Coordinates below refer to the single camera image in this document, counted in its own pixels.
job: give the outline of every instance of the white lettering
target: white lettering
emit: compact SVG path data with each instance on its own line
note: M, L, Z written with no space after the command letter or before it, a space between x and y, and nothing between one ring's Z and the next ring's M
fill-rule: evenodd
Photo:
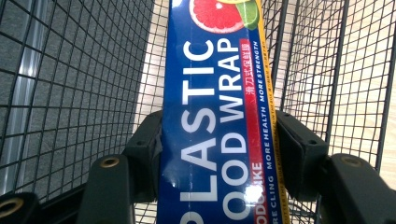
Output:
M239 60L239 55L235 55L233 57L220 60L218 62L218 66L225 68L225 69L229 69L231 71L240 72L241 69L239 67L235 66L235 61L238 61L238 60Z
M266 214L266 210L264 205L256 205L256 215L262 216Z
M239 141L241 147L227 147L227 141L235 139ZM227 133L221 138L221 153L246 153L247 144L244 136L239 133Z
M241 91L242 90L241 86L234 85L235 81L237 81L239 79L241 79L241 75L239 75L239 74L235 77L230 77L228 75L222 75L219 78L219 90L220 91Z
M268 221L267 221L267 218L266 218L266 217L259 216L259 217L257 217L257 219L256 219L256 223L266 224L266 223L268 223Z
M220 100L223 100L223 101L233 102L233 103L230 103L227 105L220 106L220 111L232 114L228 117L220 118L220 123L224 123L224 122L228 122L228 121L232 121L232 120L236 120L236 119L242 119L244 117L244 113L242 111L231 109L232 107L242 105L242 99L231 97L231 96L223 96L223 95L221 95L219 98L220 98Z
M183 75L211 75L215 73L213 67L183 68Z
M218 41L218 52L237 52L238 48L231 48L231 42L230 40L226 38L222 38Z
M180 192L181 202L216 202L218 200L218 180L210 176L209 192Z
M204 224L202 217L196 212L187 212L181 217L180 224L187 224L189 222L195 222L196 224Z
M190 112L185 110L183 112L183 115L181 116L181 126L183 126L184 131L186 131L188 133L194 133L200 127L204 117L208 117L209 124L207 125L206 130L209 133L213 133L213 131L215 130L215 127L216 127L216 116L215 116L215 113L213 113L213 111L211 109L208 109L208 108L200 109L192 124L188 123L189 114L190 114Z
M238 179L231 179L230 177L228 177L227 175L227 170L232 167L232 166L237 166L239 168L242 169L242 176ZM221 176L224 179L224 181L231 185L231 186L239 186L239 185L243 185L247 180L248 180L248 168L247 166L241 162L241 161L236 161L236 160L232 160L232 161L226 161L223 165L223 167L221 168Z
M195 146L186 147L181 150L181 159L183 161L191 162L199 166L205 167L206 169L216 171L216 163L207 160L207 150L210 147L216 145L216 138L204 141L203 143L197 144ZM197 151L201 151L201 158L193 157L191 154Z
M239 199L241 201L244 201L244 194L242 192L231 192L228 193L223 200L223 210L224 210L224 214L229 217L232 220L242 220L244 218L246 218L248 216L248 214L250 213L250 209L247 206L247 204L245 203L245 210L240 212L240 213L235 213L232 212L228 206L230 200L232 199Z
M204 61L208 58L210 58L210 56L212 56L213 54L213 43L210 40L207 40L206 42L207 45L207 51L203 54L193 54L190 52L190 45L191 43L189 41L186 41L186 43L183 46L183 52L184 55L186 55L186 57L192 61L196 61L196 62L200 62L200 61Z
M189 81L183 81L183 105L187 105L189 103L189 96L203 96L203 95L214 95L214 89L190 89Z

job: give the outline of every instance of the shopping cart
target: shopping cart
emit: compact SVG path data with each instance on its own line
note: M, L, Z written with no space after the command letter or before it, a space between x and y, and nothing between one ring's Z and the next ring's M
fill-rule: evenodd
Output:
M0 195L74 192L162 109L169 3L0 1ZM277 109L381 167L396 56L395 2L262 1ZM134 206L154 223L155 203ZM293 223L320 221L290 199Z

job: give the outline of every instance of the metal rivet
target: metal rivet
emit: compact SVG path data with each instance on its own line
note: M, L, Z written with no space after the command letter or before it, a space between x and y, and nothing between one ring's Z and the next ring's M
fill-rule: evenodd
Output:
M12 198L0 203L0 218L18 211L23 206L23 199Z
M110 168L110 167L116 166L119 163L120 163L119 158L109 157L109 158L102 160L102 162L100 163L100 166L102 166L103 168Z
M341 157L341 161L346 165L350 165L353 167L361 167L361 161L359 161L353 157L343 156L343 157Z

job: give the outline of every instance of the plastic food wrap box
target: plastic food wrap box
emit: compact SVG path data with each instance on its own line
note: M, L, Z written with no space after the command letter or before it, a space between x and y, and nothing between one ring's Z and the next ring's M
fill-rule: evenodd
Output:
M157 223L289 223L261 14L171 1Z

